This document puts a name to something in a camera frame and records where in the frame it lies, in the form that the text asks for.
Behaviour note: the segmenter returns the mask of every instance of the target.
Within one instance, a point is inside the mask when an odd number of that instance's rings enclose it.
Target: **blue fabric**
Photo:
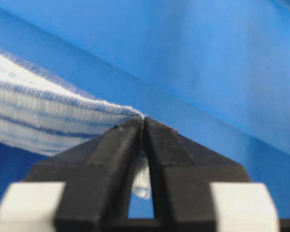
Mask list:
[[[24,178],[33,164],[46,158],[40,154],[0,143],[0,200],[10,183]]]
[[[0,7],[0,47],[242,163],[290,218],[290,0]]]

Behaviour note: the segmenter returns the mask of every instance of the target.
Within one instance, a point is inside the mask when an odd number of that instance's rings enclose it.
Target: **striped towel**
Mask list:
[[[108,103],[58,76],[0,50],[0,143],[53,156],[115,124],[143,115]],[[148,166],[139,160],[133,189],[147,198]]]

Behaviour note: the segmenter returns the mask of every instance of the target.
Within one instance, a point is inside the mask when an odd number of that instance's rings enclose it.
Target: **blue cloth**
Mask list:
[[[46,158],[41,154],[0,143],[0,200],[8,184],[24,178],[34,163]]]
[[[0,0],[0,47],[242,163],[290,217],[290,0]]]

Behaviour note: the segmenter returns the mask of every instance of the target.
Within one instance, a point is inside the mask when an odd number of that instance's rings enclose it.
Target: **towel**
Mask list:
[[[143,118],[0,49],[0,143],[51,157],[133,116]],[[150,196],[144,156],[137,161],[132,190]]]

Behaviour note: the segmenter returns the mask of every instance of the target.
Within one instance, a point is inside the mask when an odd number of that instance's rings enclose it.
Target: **black plastic part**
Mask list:
[[[155,219],[127,219],[135,157],[149,159]],[[26,181],[64,181],[57,232],[215,232],[209,183],[249,182],[244,168],[151,118],[115,126],[102,136],[37,163]],[[290,219],[280,220],[290,232]]]
[[[144,134],[151,163],[155,216],[162,218],[166,229],[216,231],[209,183],[249,182],[244,168],[153,119],[145,119]]]
[[[33,167],[27,181],[66,182],[55,214],[58,232],[100,231],[106,215],[124,217],[130,189],[120,190],[127,177],[128,184],[132,182],[128,170],[137,154],[141,123],[138,118],[131,119]],[[117,196],[123,196],[125,203],[116,204]]]

